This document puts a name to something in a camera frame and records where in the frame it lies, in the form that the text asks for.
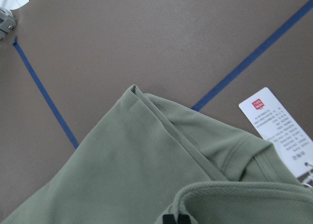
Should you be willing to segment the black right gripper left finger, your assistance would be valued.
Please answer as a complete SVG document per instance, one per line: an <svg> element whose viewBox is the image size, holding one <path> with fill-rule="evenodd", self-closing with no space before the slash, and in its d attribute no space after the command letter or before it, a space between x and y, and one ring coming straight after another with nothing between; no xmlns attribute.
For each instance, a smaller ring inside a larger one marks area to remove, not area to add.
<svg viewBox="0 0 313 224"><path fill-rule="evenodd" d="M174 215L163 215L162 216L163 224L175 224L175 216Z"/></svg>

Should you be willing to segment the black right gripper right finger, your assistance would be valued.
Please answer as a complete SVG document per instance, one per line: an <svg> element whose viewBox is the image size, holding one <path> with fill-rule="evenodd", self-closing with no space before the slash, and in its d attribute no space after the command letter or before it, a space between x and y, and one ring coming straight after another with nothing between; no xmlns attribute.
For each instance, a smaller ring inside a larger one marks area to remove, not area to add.
<svg viewBox="0 0 313 224"><path fill-rule="evenodd" d="M178 215L178 224L191 224L189 215Z"/></svg>

